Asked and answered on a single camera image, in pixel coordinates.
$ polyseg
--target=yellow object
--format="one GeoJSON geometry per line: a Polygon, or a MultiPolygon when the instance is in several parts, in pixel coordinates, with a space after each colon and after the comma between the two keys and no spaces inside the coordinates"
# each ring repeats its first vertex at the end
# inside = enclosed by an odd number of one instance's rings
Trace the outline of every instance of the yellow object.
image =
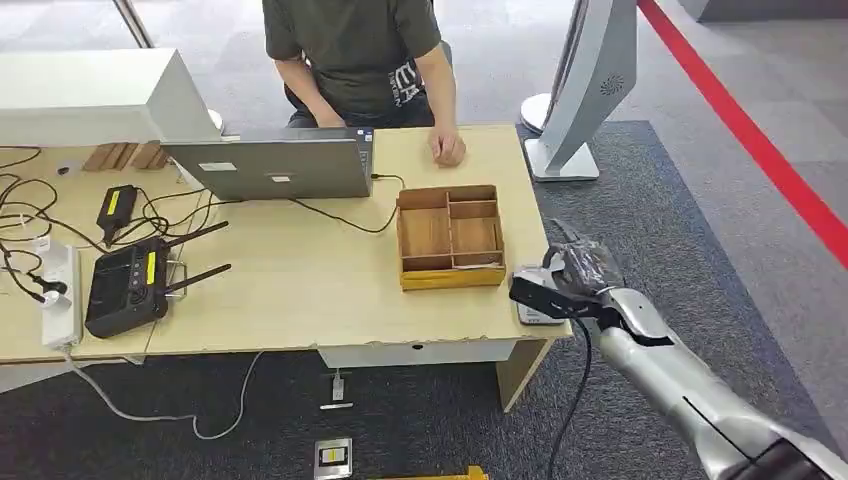
{"type": "Polygon", "coordinates": [[[343,448],[330,448],[326,450],[322,450],[324,461],[328,463],[335,462],[336,460],[341,460],[344,458],[344,449],[343,448]]]}
{"type": "Polygon", "coordinates": [[[472,286],[498,286],[506,276],[506,268],[481,268],[479,270],[428,270],[402,272],[404,290],[429,290],[472,286]]]}
{"type": "Polygon", "coordinates": [[[378,480],[489,480],[489,476],[483,473],[482,468],[472,465],[468,467],[468,475],[450,475],[447,477],[382,478],[378,480]]]}
{"type": "Polygon", "coordinates": [[[112,199],[109,201],[109,211],[106,212],[106,215],[114,215],[115,207],[118,206],[118,197],[121,195],[120,190],[115,190],[112,192],[112,199]]]}
{"type": "Polygon", "coordinates": [[[156,279],[156,252],[147,254],[147,284],[153,285],[156,279]]]}

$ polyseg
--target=white power strip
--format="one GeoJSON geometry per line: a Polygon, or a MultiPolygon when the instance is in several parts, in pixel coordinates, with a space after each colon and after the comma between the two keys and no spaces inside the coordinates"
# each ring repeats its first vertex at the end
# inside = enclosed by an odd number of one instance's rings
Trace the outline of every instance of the white power strip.
{"type": "Polygon", "coordinates": [[[41,343],[59,349],[76,344],[82,338],[82,305],[80,303],[79,251],[70,245],[54,241],[50,236],[33,241],[35,253],[44,262],[42,278],[68,286],[64,295],[44,294],[41,314],[41,343]]]}

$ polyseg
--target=white cable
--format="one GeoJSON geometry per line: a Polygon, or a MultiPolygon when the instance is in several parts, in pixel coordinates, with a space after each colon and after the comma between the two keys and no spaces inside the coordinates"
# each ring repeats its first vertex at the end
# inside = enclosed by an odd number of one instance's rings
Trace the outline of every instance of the white cable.
{"type": "Polygon", "coordinates": [[[80,369],[76,365],[76,363],[74,363],[74,360],[71,358],[71,355],[67,351],[61,350],[61,353],[62,353],[62,356],[65,357],[65,362],[67,362],[68,366],[71,367],[71,370],[73,370],[74,373],[79,375],[80,378],[82,378],[83,380],[88,382],[89,385],[91,385],[91,388],[93,388],[94,391],[97,392],[98,395],[100,395],[100,398],[102,398],[103,401],[106,402],[106,406],[109,407],[109,409],[112,410],[112,413],[114,413],[115,415],[117,415],[121,418],[124,418],[126,420],[132,420],[134,422],[161,422],[161,421],[176,421],[176,420],[191,419],[191,428],[192,428],[192,430],[194,430],[194,435],[197,436],[197,438],[199,438],[201,440],[217,440],[217,439],[223,437],[224,435],[235,430],[235,428],[238,426],[239,422],[241,422],[241,417],[242,417],[242,415],[244,415],[244,395],[245,395],[245,392],[247,391],[247,382],[250,379],[250,374],[253,373],[253,367],[256,366],[256,362],[259,360],[259,357],[261,357],[262,354],[265,353],[265,352],[259,352],[259,353],[256,354],[255,357],[253,357],[253,361],[250,362],[250,367],[248,367],[247,373],[245,373],[245,375],[244,375],[244,382],[242,382],[242,385],[241,385],[241,397],[239,399],[239,414],[238,414],[238,417],[236,417],[235,422],[233,422],[233,424],[230,425],[230,428],[224,430],[223,432],[221,432],[217,435],[212,435],[212,436],[203,435],[197,430],[197,415],[181,415],[181,416],[178,416],[178,417],[173,417],[173,416],[170,416],[170,415],[163,415],[163,416],[158,416],[158,417],[139,417],[139,416],[136,416],[136,415],[130,415],[128,413],[124,413],[123,411],[118,409],[118,407],[116,407],[114,403],[112,403],[112,400],[109,399],[109,396],[106,395],[106,392],[103,391],[103,389],[100,387],[100,385],[97,382],[95,382],[94,379],[91,378],[87,373],[83,372],[82,369],[80,369]]]}

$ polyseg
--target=silver robot arm segment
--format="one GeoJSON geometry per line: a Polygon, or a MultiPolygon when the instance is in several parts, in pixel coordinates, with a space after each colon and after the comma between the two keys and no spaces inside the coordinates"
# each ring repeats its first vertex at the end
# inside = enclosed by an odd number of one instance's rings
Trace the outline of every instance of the silver robot arm segment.
{"type": "Polygon", "coordinates": [[[693,448],[710,479],[848,479],[848,465],[816,440],[741,399],[680,341],[647,297],[600,294],[620,324],[603,328],[604,360],[693,448]]]}
{"type": "Polygon", "coordinates": [[[541,267],[514,272],[510,298],[552,318],[597,320],[604,360],[668,419],[708,478],[848,480],[836,454],[733,393],[645,295],[625,287],[605,246],[555,222],[568,242],[552,245],[541,267]]]}

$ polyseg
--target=box compartment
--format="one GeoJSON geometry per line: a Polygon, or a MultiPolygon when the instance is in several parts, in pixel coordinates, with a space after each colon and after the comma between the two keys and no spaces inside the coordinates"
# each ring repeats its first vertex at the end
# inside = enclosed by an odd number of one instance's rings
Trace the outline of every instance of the box compartment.
{"type": "Polygon", "coordinates": [[[493,185],[403,190],[397,206],[404,290],[503,282],[504,242],[493,185]]]}

